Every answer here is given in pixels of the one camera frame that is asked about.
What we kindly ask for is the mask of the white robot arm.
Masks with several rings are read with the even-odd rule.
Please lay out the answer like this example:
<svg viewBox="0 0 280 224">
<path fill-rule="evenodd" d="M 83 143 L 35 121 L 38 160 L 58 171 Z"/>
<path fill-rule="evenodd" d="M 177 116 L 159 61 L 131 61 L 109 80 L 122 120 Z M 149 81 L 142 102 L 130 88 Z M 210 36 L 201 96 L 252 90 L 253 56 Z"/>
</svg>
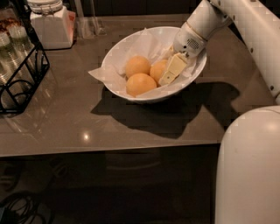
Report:
<svg viewBox="0 0 280 224">
<path fill-rule="evenodd" d="M 197 56 L 220 28 L 233 23 L 272 96 L 280 95 L 280 20 L 259 0 L 201 0 L 173 49 Z M 280 105 L 239 116 L 220 144 L 214 224 L 280 224 Z"/>
</svg>

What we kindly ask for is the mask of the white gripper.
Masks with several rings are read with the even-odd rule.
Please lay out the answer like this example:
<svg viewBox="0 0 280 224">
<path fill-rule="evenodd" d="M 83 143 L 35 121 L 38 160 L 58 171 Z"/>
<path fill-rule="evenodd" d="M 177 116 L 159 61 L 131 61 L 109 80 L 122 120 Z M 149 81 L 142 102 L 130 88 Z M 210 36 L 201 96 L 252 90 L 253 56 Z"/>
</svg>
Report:
<svg viewBox="0 0 280 224">
<path fill-rule="evenodd" d="M 184 23 L 175 35 L 173 46 L 168 49 L 172 55 L 166 64 L 158 84 L 165 86 L 173 81 L 183 72 L 188 65 L 188 58 L 194 58 L 206 47 L 207 41 L 197 34 L 193 28 Z"/>
</svg>

